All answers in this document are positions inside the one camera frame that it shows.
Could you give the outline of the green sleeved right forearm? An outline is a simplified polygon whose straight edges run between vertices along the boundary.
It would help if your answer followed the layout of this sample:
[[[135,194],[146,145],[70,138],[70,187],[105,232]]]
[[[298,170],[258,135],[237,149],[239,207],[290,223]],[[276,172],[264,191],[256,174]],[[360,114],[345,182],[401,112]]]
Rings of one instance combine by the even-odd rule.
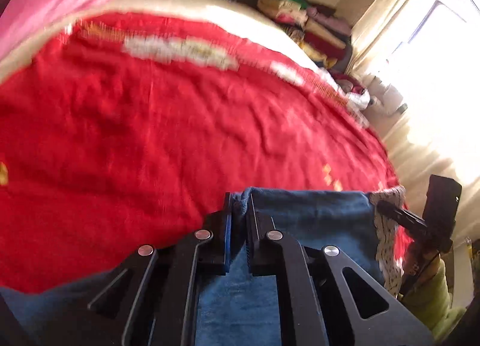
[[[432,333],[445,339],[465,315],[466,308],[452,307],[444,261],[437,257],[419,279],[419,285],[403,296],[401,303]]]

